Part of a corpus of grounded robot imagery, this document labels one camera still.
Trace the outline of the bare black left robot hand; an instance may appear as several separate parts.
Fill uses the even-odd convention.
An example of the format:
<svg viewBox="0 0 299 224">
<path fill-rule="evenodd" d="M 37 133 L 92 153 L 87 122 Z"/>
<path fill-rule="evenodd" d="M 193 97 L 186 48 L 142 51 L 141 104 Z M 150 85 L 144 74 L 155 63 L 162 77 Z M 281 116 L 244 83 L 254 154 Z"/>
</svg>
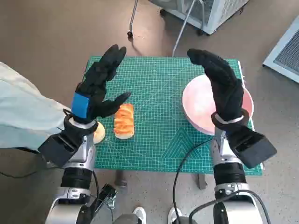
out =
<svg viewBox="0 0 299 224">
<path fill-rule="evenodd" d="M 97 117 L 111 116 L 130 97 L 131 93 L 125 92 L 114 100 L 105 100 L 107 82 L 115 77 L 126 52 L 126 47 L 114 44 L 85 73 L 85 79 L 77 85 L 71 104 L 71 113 L 76 122 L 88 124 Z"/>
</svg>

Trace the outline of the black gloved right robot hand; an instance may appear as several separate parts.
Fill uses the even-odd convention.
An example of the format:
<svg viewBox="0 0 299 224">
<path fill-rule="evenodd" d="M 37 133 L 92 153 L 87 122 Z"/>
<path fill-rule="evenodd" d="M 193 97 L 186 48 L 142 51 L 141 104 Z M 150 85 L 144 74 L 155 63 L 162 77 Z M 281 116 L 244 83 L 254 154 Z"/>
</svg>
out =
<svg viewBox="0 0 299 224">
<path fill-rule="evenodd" d="M 242 81 L 235 76 L 228 62 L 206 50 L 189 49 L 192 64 L 202 66 L 211 82 L 217 114 L 230 121 L 242 116 Z"/>
</svg>

